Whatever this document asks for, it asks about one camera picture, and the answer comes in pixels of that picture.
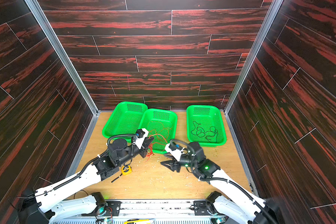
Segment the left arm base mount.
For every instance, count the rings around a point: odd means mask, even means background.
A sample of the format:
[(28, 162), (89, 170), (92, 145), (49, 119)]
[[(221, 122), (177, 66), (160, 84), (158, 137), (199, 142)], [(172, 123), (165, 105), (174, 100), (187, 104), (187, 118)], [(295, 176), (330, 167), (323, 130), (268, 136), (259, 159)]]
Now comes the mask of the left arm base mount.
[(82, 214), (83, 217), (117, 217), (121, 208), (121, 201), (106, 200), (105, 205), (99, 205), (93, 212)]

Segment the green basket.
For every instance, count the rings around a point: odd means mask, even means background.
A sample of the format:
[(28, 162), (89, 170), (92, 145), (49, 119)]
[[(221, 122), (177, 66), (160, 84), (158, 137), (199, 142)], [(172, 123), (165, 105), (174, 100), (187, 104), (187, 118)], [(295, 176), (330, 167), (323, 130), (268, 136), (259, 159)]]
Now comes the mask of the green basket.
[(220, 110), (210, 105), (187, 107), (187, 138), (203, 147), (217, 147), (226, 143), (227, 137)]
[(147, 109), (147, 105), (143, 103), (120, 102), (105, 124), (103, 136), (109, 138), (118, 134), (135, 133)]
[(144, 112), (138, 129), (145, 128), (155, 140), (152, 142), (154, 154), (165, 154), (165, 146), (175, 138), (178, 116), (161, 109), (148, 109)]

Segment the middle green basket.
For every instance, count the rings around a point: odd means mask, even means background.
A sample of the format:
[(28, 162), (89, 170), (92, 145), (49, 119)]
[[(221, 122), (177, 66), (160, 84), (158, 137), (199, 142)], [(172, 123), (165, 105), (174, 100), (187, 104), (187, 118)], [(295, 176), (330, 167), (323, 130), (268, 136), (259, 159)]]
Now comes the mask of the middle green basket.
[(144, 112), (138, 129), (145, 128), (155, 140), (152, 142), (154, 154), (165, 154), (165, 146), (175, 138), (178, 116), (161, 109), (148, 109)]

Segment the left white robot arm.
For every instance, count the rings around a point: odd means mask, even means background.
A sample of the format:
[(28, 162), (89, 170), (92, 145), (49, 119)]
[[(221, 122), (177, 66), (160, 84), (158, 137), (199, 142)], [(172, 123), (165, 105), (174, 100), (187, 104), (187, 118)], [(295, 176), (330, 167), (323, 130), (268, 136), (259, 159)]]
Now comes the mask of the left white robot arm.
[(53, 224), (106, 207), (106, 201), (99, 192), (79, 199), (69, 200), (68, 197), (116, 174), (122, 166), (130, 165), (137, 155), (146, 157), (154, 140), (148, 134), (148, 130), (143, 128), (134, 134), (111, 136), (107, 140), (106, 151), (88, 161), (80, 172), (47, 187), (26, 192), (18, 208), (19, 222)]

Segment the right green basket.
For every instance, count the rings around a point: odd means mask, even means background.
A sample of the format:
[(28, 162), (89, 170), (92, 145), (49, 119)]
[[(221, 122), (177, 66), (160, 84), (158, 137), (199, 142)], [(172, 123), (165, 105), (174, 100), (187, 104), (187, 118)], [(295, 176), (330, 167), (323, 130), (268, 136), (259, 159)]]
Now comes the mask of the right green basket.
[(187, 107), (187, 138), (203, 147), (217, 147), (226, 143), (227, 137), (220, 110), (210, 105)]

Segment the yellow tape measure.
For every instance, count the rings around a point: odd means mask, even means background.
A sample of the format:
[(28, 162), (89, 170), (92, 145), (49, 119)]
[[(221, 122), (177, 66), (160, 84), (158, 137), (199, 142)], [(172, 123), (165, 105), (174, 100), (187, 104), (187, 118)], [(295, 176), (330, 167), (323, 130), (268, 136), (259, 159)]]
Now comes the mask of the yellow tape measure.
[(129, 174), (131, 174), (132, 173), (132, 168), (131, 168), (131, 166), (130, 165), (125, 165), (125, 166), (123, 166), (122, 168), (121, 168), (121, 174), (118, 176), (118, 177), (116, 177), (115, 179), (113, 179), (112, 181), (111, 181), (111, 183), (113, 183), (113, 182), (115, 182), (116, 180), (118, 180), (121, 176), (123, 176), (123, 175), (129, 175)]

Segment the left green basket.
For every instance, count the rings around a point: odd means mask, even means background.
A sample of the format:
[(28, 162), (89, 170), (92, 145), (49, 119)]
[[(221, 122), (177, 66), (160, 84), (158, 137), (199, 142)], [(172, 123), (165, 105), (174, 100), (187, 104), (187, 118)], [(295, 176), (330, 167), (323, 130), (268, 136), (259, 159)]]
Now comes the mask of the left green basket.
[(143, 103), (120, 102), (105, 124), (103, 136), (109, 138), (118, 134), (135, 133), (147, 109), (147, 105)]

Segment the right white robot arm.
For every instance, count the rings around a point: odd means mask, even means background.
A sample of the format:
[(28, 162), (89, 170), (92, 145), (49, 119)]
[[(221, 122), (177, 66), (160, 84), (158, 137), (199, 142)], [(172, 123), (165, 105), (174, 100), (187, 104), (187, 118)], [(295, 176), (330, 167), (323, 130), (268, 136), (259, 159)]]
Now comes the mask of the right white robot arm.
[(198, 142), (186, 143), (171, 139), (165, 146), (168, 161), (161, 164), (171, 171), (181, 167), (190, 170), (201, 182), (217, 189), (206, 198), (210, 214), (226, 215), (239, 224), (283, 224), (279, 205), (271, 199), (262, 199), (230, 178), (216, 163), (206, 158)]

